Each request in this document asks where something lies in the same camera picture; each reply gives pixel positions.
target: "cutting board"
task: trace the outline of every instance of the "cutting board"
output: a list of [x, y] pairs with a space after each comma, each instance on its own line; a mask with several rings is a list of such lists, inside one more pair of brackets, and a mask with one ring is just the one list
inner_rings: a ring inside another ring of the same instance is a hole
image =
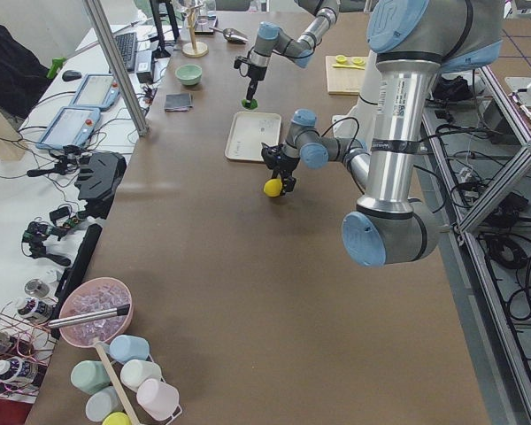
[[[368, 60], [364, 56], [360, 56], [360, 58], [365, 62]], [[328, 94], [357, 96], [360, 93], [360, 86], [366, 71], [362, 69], [333, 68], [335, 63], [335, 56], [325, 56]]]

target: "computer mouse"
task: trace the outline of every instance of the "computer mouse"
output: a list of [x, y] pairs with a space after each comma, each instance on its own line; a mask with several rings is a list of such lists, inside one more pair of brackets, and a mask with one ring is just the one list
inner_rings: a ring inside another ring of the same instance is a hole
[[79, 71], [74, 71], [72, 69], [66, 70], [63, 75], [61, 75], [63, 81], [79, 80], [81, 77], [82, 73], [80, 73]]

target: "white tray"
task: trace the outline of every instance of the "white tray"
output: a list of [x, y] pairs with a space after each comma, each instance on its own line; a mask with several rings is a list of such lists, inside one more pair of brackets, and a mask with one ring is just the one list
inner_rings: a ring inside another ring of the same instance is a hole
[[267, 112], [237, 112], [232, 120], [224, 154], [234, 161], [264, 162], [262, 143], [279, 143], [281, 116]]

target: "green cup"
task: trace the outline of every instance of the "green cup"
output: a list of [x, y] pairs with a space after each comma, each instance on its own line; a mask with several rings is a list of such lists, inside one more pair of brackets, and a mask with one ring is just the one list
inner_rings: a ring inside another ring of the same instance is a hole
[[101, 361], [84, 360], [73, 368], [71, 383], [92, 396], [111, 382]]

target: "yellow ball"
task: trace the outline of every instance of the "yellow ball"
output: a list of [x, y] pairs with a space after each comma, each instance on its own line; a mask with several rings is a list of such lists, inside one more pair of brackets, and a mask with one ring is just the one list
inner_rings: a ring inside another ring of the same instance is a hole
[[269, 197], [278, 197], [283, 189], [281, 179], [271, 179], [265, 182], [264, 193]]

